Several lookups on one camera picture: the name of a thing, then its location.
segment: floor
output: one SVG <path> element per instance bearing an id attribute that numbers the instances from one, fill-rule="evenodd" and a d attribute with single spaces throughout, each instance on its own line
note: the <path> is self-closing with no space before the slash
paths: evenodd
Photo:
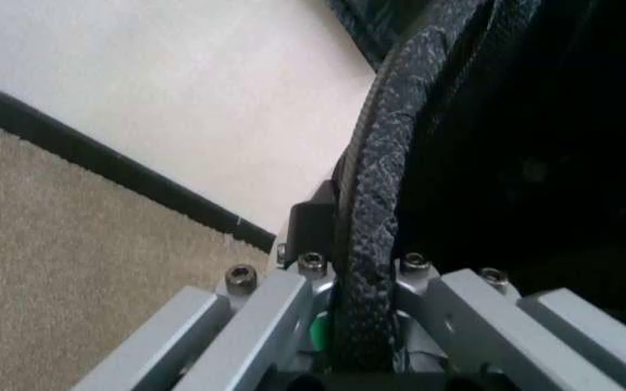
<path id="1" fill-rule="evenodd" d="M 0 91 L 273 233 L 373 77 L 322 0 L 0 0 Z"/>
<path id="2" fill-rule="evenodd" d="M 0 130 L 0 390 L 68 389 L 241 262 L 267 255 Z"/>

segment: black fabric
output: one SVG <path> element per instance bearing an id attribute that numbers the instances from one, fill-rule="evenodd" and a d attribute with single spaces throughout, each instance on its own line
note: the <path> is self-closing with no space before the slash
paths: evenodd
<path id="1" fill-rule="evenodd" d="M 500 267 L 526 294 L 560 287 L 550 269 L 585 262 L 545 258 L 626 244 L 626 2 L 430 2 L 387 55 L 338 174 L 334 370 L 407 369 L 403 253 L 442 272 Z M 624 318 L 626 267 L 595 273 L 568 287 Z"/>
<path id="2" fill-rule="evenodd" d="M 475 100 L 488 96 L 497 77 L 479 85 L 466 82 L 487 70 L 502 76 L 537 4 L 432 2 L 419 27 L 381 68 L 347 148 L 340 186 L 333 257 L 338 275 L 333 296 L 336 370 L 406 368 L 391 259 L 398 230 L 395 209 L 415 128 L 421 122 L 428 125 L 422 129 L 427 134 L 440 131 L 448 109 L 459 106 L 454 99 L 466 93 L 475 94 Z M 422 122 L 428 118 L 430 124 Z"/>
<path id="3" fill-rule="evenodd" d="M 378 70 L 393 44 L 430 0 L 328 0 L 359 50 Z"/>

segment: beige carpet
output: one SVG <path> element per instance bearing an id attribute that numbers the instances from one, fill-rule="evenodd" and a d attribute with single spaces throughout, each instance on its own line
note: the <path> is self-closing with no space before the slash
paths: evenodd
<path id="1" fill-rule="evenodd" d="M 0 130 L 0 389 L 67 389 L 241 262 L 267 255 Z"/>

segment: black baseboard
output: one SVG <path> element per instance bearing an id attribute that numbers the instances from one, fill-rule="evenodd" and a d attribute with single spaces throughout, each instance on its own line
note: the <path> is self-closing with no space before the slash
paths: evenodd
<path id="1" fill-rule="evenodd" d="M 265 252 L 274 242 L 272 233 L 2 92 L 0 128 Z"/>

